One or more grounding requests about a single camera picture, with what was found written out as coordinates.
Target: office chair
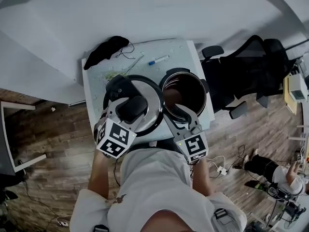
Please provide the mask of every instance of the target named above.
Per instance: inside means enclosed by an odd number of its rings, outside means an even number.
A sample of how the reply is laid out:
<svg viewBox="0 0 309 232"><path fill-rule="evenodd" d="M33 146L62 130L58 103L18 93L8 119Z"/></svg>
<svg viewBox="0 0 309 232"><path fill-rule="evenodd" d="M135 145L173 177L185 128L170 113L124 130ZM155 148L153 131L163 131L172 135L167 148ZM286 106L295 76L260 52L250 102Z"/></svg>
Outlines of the office chair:
<svg viewBox="0 0 309 232"><path fill-rule="evenodd" d="M220 46L202 50L202 67L210 87L214 112L225 109L235 97L256 93L256 100L267 107L268 96L282 93L284 77L290 73L290 63L281 42L276 39L262 40L250 37L236 52L227 57L211 59L224 53ZM245 102L235 108L237 115L247 112Z"/></svg>

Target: desk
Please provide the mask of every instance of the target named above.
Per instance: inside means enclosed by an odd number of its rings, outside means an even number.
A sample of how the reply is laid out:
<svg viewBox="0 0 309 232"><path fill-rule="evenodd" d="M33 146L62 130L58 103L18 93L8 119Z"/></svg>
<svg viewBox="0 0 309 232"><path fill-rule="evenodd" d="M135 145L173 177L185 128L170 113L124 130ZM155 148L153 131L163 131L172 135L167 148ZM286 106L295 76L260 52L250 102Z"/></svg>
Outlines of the desk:
<svg viewBox="0 0 309 232"><path fill-rule="evenodd" d="M185 40L159 40L145 43L134 44L134 51L126 54L127 57L139 58L144 57L131 70L130 74L138 74L152 79L157 84L165 76L166 71L172 68L183 67L189 69L199 78L204 78L205 75L198 58L197 51L193 41ZM132 46L125 47L123 52L131 52ZM99 120L103 110L103 99L105 96L105 85L107 77L112 72L123 73L136 59L127 59L123 55L115 58L114 54L110 60L105 59L98 65L92 66L89 70L83 69L84 91L86 96L87 110L90 120L91 129ZM169 58L149 66L148 62L169 55ZM82 59L82 67L86 63L86 59ZM210 122L214 120L214 113L211 104L209 93L207 94L206 107L199 116L199 122L203 130L210 127ZM145 143L150 141L158 141L171 138L170 132L165 120L151 133L143 137L138 137L134 144Z"/></svg>
<svg viewBox="0 0 309 232"><path fill-rule="evenodd" d="M26 110L35 110L35 106L22 105L10 102L0 102L0 174L15 175L16 172L27 168L38 161L41 161L46 158L46 155L39 156L33 160L27 161L19 166L15 166L14 160L11 154L10 146L8 143L8 138L6 135L5 121L4 121L4 108L14 108L14 109L26 109Z"/></svg>
<svg viewBox="0 0 309 232"><path fill-rule="evenodd" d="M288 76L286 76L283 80L283 98L286 103L288 109L296 115L297 113L297 102L293 100L289 93L289 81Z"/></svg>

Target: person sitting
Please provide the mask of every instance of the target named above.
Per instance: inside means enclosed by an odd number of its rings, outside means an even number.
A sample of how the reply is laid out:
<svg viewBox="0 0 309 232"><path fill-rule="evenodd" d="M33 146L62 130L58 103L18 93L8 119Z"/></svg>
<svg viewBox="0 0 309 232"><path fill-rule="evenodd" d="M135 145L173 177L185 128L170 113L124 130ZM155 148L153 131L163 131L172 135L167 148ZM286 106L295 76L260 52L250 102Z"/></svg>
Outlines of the person sitting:
<svg viewBox="0 0 309 232"><path fill-rule="evenodd" d="M270 183L276 183L279 188L292 194L299 195L306 193L309 195L309 184L297 175L299 163L292 162L290 168L279 166L269 158L258 155L258 150L254 150L251 158L244 157L242 168L254 174L262 175Z"/></svg>
<svg viewBox="0 0 309 232"><path fill-rule="evenodd" d="M95 150L87 189L80 191L71 232L242 232L246 215L211 183L208 163L193 166L172 139L131 147L121 186L109 204L109 159Z"/></svg>

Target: pot handle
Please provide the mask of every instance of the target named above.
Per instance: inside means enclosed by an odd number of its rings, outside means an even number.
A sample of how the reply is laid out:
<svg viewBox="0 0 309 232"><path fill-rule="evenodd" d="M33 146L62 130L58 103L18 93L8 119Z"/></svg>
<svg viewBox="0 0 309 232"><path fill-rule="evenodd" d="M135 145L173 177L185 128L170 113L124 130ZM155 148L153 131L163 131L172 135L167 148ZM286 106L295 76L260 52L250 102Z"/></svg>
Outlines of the pot handle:
<svg viewBox="0 0 309 232"><path fill-rule="evenodd" d="M202 84L203 84L203 86L204 86L204 89L205 89L206 93L208 93L208 92L209 92L208 83L206 82L205 79L201 79L201 82L202 82Z"/></svg>
<svg viewBox="0 0 309 232"><path fill-rule="evenodd" d="M190 70L186 69L186 68L173 68L173 69L168 70L166 72L166 74L172 75L172 74L177 73L177 72L188 72L188 73L190 73Z"/></svg>

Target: white box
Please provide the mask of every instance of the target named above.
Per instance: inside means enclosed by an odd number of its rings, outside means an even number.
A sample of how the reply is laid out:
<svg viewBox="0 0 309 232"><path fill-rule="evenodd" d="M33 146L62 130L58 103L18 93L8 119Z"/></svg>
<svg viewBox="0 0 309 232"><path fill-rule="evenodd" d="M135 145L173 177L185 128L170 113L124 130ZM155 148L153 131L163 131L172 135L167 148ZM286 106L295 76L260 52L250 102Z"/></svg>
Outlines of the white box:
<svg viewBox="0 0 309 232"><path fill-rule="evenodd" d="M288 77L289 93L296 102L307 102L308 88L301 74Z"/></svg>

